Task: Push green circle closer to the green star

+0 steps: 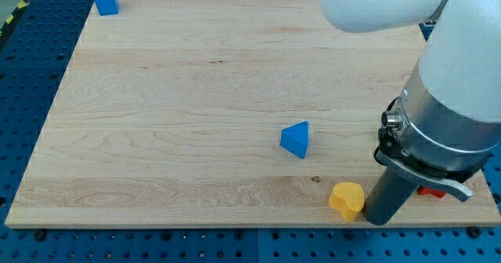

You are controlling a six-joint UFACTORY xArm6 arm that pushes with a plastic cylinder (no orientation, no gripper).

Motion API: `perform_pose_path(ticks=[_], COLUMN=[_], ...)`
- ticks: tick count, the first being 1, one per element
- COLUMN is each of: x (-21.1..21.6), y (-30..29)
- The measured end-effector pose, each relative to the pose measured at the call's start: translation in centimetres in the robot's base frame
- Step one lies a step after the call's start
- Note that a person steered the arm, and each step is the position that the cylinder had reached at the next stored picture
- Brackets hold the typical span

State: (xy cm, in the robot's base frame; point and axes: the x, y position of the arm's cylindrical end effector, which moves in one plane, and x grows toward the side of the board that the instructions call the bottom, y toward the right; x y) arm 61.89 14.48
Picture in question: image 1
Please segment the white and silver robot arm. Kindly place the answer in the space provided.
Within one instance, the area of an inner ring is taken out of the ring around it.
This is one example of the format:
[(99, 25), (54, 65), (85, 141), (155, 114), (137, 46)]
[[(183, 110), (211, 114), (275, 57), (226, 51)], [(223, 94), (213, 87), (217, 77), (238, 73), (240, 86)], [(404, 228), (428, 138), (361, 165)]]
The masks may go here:
[(433, 21), (404, 89), (382, 113), (373, 200), (402, 203), (424, 186), (467, 200), (465, 186), (500, 142), (500, 0), (318, 0), (337, 29)]

